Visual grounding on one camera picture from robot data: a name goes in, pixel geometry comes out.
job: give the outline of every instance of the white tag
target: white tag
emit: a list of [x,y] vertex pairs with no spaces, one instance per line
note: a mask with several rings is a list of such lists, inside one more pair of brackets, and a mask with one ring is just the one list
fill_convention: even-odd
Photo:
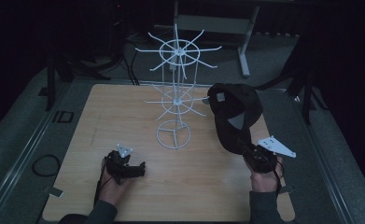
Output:
[[225,101],[225,93],[224,92],[217,93],[217,99],[218,99],[218,102]]
[[263,138],[263,139],[259,140],[258,144],[261,147],[264,147],[269,151],[279,153],[279,154],[283,154],[283,155],[286,155],[286,156],[289,156],[289,157],[292,157],[292,158],[296,158],[296,153],[295,152],[289,150],[289,148],[282,145],[282,143],[280,143],[273,136],[268,137],[268,138]]

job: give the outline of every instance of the white plastic part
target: white plastic part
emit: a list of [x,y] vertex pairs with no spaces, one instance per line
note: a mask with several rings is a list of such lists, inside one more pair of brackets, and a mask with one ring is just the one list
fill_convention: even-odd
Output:
[[119,144],[116,145],[116,148],[118,149],[118,152],[122,158],[127,157],[128,155],[133,153],[132,148],[123,147]]
[[289,156],[292,158],[296,158],[296,153],[289,150],[289,148],[285,147],[282,143],[280,143],[273,136],[268,138],[263,138],[258,141],[258,144],[269,151],[279,153],[285,156]]

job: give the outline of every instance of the sleeve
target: sleeve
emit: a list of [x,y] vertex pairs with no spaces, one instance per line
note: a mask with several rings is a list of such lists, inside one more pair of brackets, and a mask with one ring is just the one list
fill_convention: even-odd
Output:
[[118,209],[110,203],[99,200],[84,224],[111,224],[118,214]]
[[277,196],[275,192],[249,192],[251,219],[249,224],[284,224],[277,210]]

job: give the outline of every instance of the baseball cap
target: baseball cap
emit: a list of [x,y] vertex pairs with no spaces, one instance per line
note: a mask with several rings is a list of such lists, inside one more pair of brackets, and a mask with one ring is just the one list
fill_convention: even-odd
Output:
[[249,128],[263,111],[258,94],[246,84],[216,83],[207,95],[220,144],[231,153],[243,155],[241,145],[252,145]]

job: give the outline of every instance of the white wire rack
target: white wire rack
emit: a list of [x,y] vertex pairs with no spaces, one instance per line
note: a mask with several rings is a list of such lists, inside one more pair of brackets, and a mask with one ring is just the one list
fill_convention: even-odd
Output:
[[[177,27],[175,25],[175,39],[167,42],[159,39],[158,37],[149,33],[149,35],[160,41],[162,45],[159,49],[136,49],[140,52],[155,52],[159,53],[161,57],[161,63],[150,69],[150,71],[156,71],[161,68],[162,85],[153,85],[153,87],[162,93],[162,98],[157,102],[149,102],[149,104],[161,104],[164,108],[157,120],[162,119],[166,114],[175,115],[174,119],[168,119],[163,122],[157,129],[156,137],[159,143],[170,149],[178,149],[184,147],[191,137],[191,131],[189,125],[182,119],[182,115],[190,111],[205,116],[193,109],[195,101],[202,101],[205,97],[194,98],[194,88],[196,85],[196,77],[198,73],[198,64],[201,63],[210,68],[217,68],[214,65],[204,63],[200,61],[201,53],[204,51],[212,51],[221,49],[221,47],[215,49],[199,49],[194,44],[202,34],[202,30],[191,41],[180,39],[177,33]],[[165,83],[165,65],[173,65],[175,69],[172,70],[172,85],[166,85]],[[188,78],[186,66],[195,65],[193,72],[193,82],[191,84],[185,83]]]

